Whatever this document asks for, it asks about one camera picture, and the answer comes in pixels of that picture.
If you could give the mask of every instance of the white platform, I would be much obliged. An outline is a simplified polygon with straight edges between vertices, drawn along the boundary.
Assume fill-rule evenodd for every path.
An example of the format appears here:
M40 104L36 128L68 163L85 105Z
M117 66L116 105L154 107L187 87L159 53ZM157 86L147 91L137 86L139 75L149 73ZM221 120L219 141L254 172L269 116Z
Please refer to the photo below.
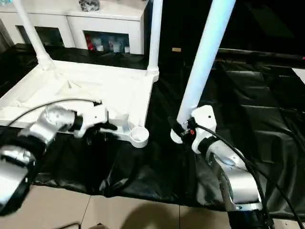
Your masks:
M298 69L298 68L293 68L292 69L295 74L300 77L300 79L305 83L305 70L304 69Z
M0 125L28 109L63 98L102 100L111 119L128 115L134 125L145 125L152 85L158 73L104 65L54 61L55 70L36 66L0 99ZM61 105L78 111L91 103L65 102ZM34 122L41 110L20 119L14 126L24 128Z

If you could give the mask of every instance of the black cable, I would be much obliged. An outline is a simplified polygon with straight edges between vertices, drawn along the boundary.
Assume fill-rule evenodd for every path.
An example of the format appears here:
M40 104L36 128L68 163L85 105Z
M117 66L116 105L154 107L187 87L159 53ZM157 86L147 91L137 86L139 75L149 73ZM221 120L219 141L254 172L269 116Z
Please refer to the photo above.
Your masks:
M56 229L67 229L67 228L70 228L72 226L78 226L78 229L81 229L81 224L80 223L70 223L70 224L67 224L65 226L61 226L60 228L56 228Z
M305 229L303 224L302 224L302 221L301 219L299 218L298 214L296 213L294 207L292 206L289 198L287 197L287 195L285 194L285 192L282 190L282 188L274 181L272 181L272 179L263 171L261 170L256 164L254 164L253 162L249 161L247 158L245 158L236 148L234 148L234 146L232 146L227 140L225 140L223 137L221 137L219 134L215 133L214 131L204 127L204 126L201 126L201 125L198 125L196 124L196 127L200 128L200 129L203 129L207 132L209 132L210 134L214 135L216 138L218 138L219 140L223 141L230 149L232 149L240 158L241 160L248 166L250 167L251 169L254 168L256 171L258 171L260 174L262 174L267 180L268 182L270 182L272 185L274 185L277 190L280 192L280 194L282 195L282 197L285 199L285 201L287 202L289 208L291 209L293 215L294 215L294 218L295 220L297 221L299 227L301 229Z
M18 117L16 117L15 119L13 119L12 121L10 121L4 128L3 130L1 131L0 133L0 138L2 137L3 133L6 132L9 127L15 123L18 119L24 117L25 115L27 115L28 113L32 112L32 111L35 111L37 109L40 109L44 106L49 106L49 105L52 105L52 104L56 104L56 103L61 103L61 102L69 102L69 101L83 101L83 102L91 102L91 103L96 103L97 101L95 100L91 100L91 99L60 99L60 100L55 100L55 101L52 101L52 102L49 102L49 103L45 103L45 104L41 104L41 105L38 105L36 107L33 107L31 108L30 110L22 113L21 115L19 115Z
M258 188L258 193L259 193L259 195L261 197L264 214L265 214L267 220L270 220L271 217L270 217L270 214L269 214L269 211L268 211L268 208L267 208L267 201L266 201L266 198L265 198L265 194L264 194L262 185L261 185L260 180L258 178L258 175L257 175L256 171L254 171L252 166L249 166L249 164L247 164L245 161L243 161L243 162L247 165L247 169L252 174L252 176L253 176L253 178L254 178L254 180L256 182L256 185L257 185L257 188ZM271 229L275 229L275 226L274 226L273 222L271 223L270 227L271 227Z

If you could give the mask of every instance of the small object on cabinet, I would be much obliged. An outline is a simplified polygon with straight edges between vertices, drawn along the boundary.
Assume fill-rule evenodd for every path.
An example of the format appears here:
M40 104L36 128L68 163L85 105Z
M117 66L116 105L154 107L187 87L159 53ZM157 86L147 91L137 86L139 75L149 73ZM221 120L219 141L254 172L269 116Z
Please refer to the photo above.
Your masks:
M79 0L79 4L81 6L81 10L86 12L100 9L99 0Z

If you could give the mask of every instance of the white cabinet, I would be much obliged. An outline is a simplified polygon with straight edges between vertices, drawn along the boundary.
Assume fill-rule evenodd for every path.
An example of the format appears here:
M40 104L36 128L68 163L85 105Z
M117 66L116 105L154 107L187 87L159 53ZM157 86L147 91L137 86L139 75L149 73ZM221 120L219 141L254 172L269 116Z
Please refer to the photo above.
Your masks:
M52 34L53 42L61 42L67 48L75 47L67 18L62 15L29 14L30 20L36 27L43 43L48 34ZM22 30L22 21L17 13L0 12L0 18L12 41L17 43L29 43L26 33Z
M93 37L108 35L124 40L124 46L130 48L130 53L144 54L144 16L147 0L101 0L100 9L91 12L81 11L78 0L23 2L45 44L57 44L60 40L64 47L87 49L86 33L93 34ZM21 19L12 4L0 7L0 19L14 43L29 42ZM48 34L52 34L55 41L51 39L50 43L45 42Z

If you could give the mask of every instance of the black plastic sheet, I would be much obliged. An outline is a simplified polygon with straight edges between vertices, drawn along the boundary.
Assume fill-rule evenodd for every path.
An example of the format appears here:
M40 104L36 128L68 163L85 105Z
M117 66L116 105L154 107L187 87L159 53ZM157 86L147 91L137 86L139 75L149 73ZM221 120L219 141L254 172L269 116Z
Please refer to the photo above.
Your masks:
M140 55L92 53L48 48L55 60L145 69ZM36 65L34 52L17 45L0 56L0 94ZM58 134L48 149L36 185L61 187L90 195L126 196L223 210L215 175L201 156L174 144L168 116L176 117L190 74L179 55L160 60L152 89L145 148L136 149L103 134L83 139ZM283 187L305 219L305 85L288 68L215 63L200 100L213 107L217 133L236 146ZM11 128L2 138L16 134ZM291 219L279 192L260 177L273 217Z

